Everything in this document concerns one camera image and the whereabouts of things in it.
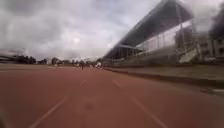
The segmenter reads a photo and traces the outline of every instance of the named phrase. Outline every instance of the white lane line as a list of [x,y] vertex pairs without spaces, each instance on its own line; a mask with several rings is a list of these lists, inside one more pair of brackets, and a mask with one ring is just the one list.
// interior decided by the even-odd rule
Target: white lane line
[[86,80],[83,80],[83,81],[79,84],[79,86],[82,86],[83,84],[85,84],[85,82],[86,82]]
[[138,99],[132,97],[131,100],[149,117],[151,117],[161,128],[168,128],[156,115],[150,112]]
[[222,89],[214,89],[213,91],[214,91],[214,92],[221,92],[221,93],[224,93],[224,90],[222,90]]
[[[122,85],[116,80],[112,82],[119,88],[122,89]],[[156,115],[150,112],[137,98],[131,96],[131,101],[134,102],[147,116],[153,119],[161,128],[168,128]]]
[[112,80],[112,82],[113,82],[119,89],[122,89],[121,84],[118,83],[116,80]]
[[54,105],[50,110],[47,111],[42,117],[37,119],[33,124],[31,124],[28,128],[36,128],[44,119],[50,116],[55,110],[57,110],[65,101],[67,97],[64,96],[56,105]]

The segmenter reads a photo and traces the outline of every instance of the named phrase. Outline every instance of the cloudy sky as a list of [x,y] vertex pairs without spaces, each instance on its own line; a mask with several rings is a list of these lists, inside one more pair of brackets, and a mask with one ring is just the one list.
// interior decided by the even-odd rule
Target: cloudy sky
[[[0,0],[0,50],[100,57],[160,1]],[[214,15],[222,0],[182,1],[197,15]]]

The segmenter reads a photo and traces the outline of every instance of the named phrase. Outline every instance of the running track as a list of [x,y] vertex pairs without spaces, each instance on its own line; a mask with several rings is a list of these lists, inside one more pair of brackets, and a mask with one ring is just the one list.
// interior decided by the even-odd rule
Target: running track
[[6,128],[224,128],[223,97],[76,68],[0,71]]

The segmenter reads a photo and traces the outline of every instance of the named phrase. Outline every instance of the person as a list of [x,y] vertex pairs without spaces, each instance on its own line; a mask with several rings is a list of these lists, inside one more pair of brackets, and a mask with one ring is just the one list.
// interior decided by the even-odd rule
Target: person
[[96,68],[101,68],[101,62],[97,62]]
[[84,69],[84,61],[80,62],[80,66],[82,67],[82,70]]

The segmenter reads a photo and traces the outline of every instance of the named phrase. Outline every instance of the grandstand roof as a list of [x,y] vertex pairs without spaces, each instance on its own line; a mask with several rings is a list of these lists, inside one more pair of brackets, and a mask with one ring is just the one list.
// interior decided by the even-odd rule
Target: grandstand roof
[[192,13],[178,0],[163,0],[139,21],[104,58],[117,58],[114,55],[118,55],[118,49],[127,49],[122,45],[135,47],[146,39],[186,22],[192,17]]

